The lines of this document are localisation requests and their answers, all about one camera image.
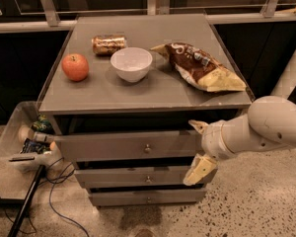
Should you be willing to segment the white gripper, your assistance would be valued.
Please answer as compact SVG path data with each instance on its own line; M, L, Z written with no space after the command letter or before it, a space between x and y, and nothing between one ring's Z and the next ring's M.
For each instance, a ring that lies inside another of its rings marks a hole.
M222 120L208 124L205 121L190 119L188 124L199 134L202 134L201 147L206 153L204 155L196 154L185 174L183 183L186 186L193 186L217 167L217 161L235 158L236 154L224 142Z

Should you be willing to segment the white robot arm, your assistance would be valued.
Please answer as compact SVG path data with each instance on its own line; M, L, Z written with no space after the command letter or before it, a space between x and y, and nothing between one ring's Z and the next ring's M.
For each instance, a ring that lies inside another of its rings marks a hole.
M256 99L247 112L230 120L188 122L199 134L203 154L197 153L183 183L193 186L209 175L219 161L252 151L296 148L296 105L287 99Z

